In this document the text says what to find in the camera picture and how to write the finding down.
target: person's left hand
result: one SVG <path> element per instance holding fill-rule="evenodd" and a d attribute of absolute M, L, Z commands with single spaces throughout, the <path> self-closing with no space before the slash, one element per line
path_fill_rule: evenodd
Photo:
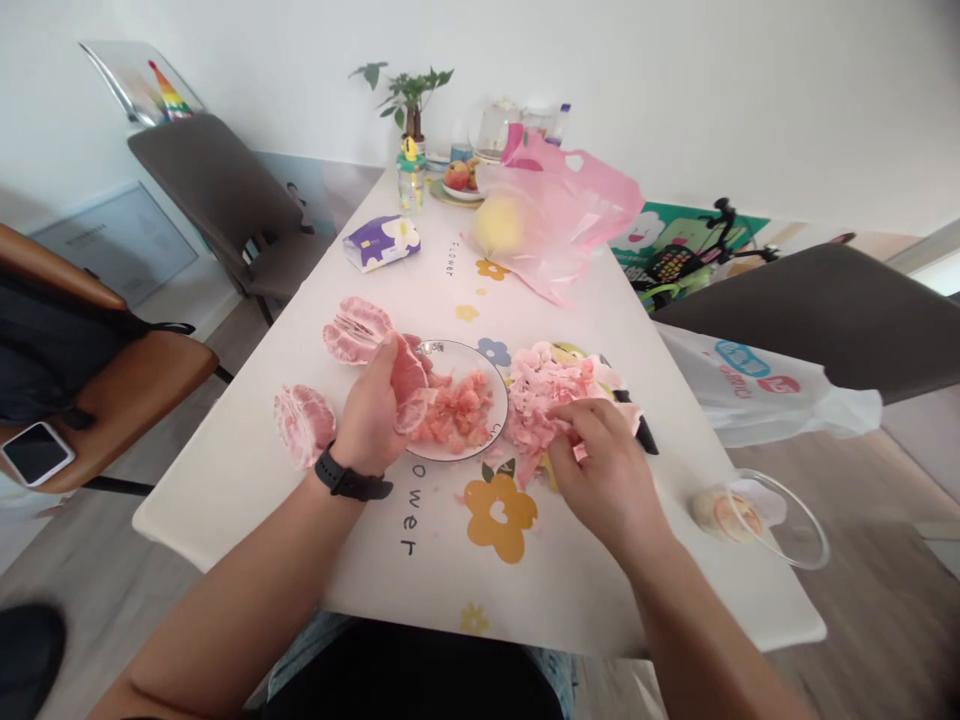
<path fill-rule="evenodd" d="M 426 355 L 417 355 L 417 346 L 423 342 L 420 339 L 419 335 L 411 335 L 410 333 L 403 333 L 403 339 L 407 341 L 407 344 L 410 346 L 410 349 L 413 350 L 413 354 L 416 355 L 417 360 L 420 361 L 420 364 L 423 366 L 424 371 L 429 374 L 433 370 L 433 360 L 428 358 Z"/>
<path fill-rule="evenodd" d="M 394 429 L 397 398 L 390 386 L 398 342 L 399 337 L 391 333 L 354 383 L 330 449 L 338 465 L 361 475 L 383 475 L 407 446 L 407 436 Z"/>

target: knife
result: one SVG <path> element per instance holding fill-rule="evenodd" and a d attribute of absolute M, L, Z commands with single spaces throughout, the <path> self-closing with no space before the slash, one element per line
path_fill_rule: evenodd
<path fill-rule="evenodd" d="M 608 368 L 613 368 L 613 365 L 610 364 L 603 354 L 600 355 L 600 362 L 602 362 Z M 614 390 L 613 397 L 617 402 L 633 402 L 630 399 L 629 390 Z M 660 449 L 657 447 L 657 442 L 653 439 L 653 432 L 650 430 L 650 423 L 647 421 L 647 413 L 645 410 L 640 415 L 640 427 L 637 428 L 637 442 L 639 442 L 640 446 L 647 451 L 648 455 L 660 454 Z"/>

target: white plastic bag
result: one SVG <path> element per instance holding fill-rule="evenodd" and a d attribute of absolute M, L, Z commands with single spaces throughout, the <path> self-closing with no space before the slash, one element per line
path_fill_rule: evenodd
<path fill-rule="evenodd" d="M 656 325 L 724 447 L 816 430 L 848 438 L 880 427 L 880 393 L 836 387 L 822 365 Z"/>

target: apple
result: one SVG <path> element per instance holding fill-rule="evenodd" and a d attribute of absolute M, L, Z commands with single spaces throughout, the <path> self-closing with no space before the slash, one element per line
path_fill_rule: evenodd
<path fill-rule="evenodd" d="M 443 184 L 451 190 L 463 190 L 470 183 L 470 168 L 467 164 L 456 160 L 447 166 L 443 174 Z"/>
<path fill-rule="evenodd" d="M 480 165 L 480 158 L 474 156 L 467 160 L 467 167 L 470 169 L 470 182 L 467 183 L 467 188 L 471 191 L 477 191 L 477 166 Z"/>

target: yellow flower print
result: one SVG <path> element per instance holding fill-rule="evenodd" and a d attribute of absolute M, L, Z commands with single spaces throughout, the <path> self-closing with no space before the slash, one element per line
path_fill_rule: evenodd
<path fill-rule="evenodd" d="M 479 637 L 488 627 L 490 623 L 483 616 L 483 605 L 474 607 L 473 603 L 470 603 L 460 611 L 460 632 Z"/>
<path fill-rule="evenodd" d="M 489 260 L 477 260 L 477 274 L 500 282 L 510 271 Z"/>
<path fill-rule="evenodd" d="M 473 305 L 457 305 L 457 318 L 466 322 L 473 322 L 480 317 L 480 311 Z"/>
<path fill-rule="evenodd" d="M 513 478 L 503 473 L 494 475 L 490 482 L 474 480 L 463 491 L 464 501 L 473 517 L 467 525 L 467 537 L 480 547 L 493 546 L 505 563 L 515 565 L 523 558 L 523 531 L 533 527 L 537 504 L 533 498 L 517 490 Z M 494 503 L 502 505 L 493 516 Z"/>

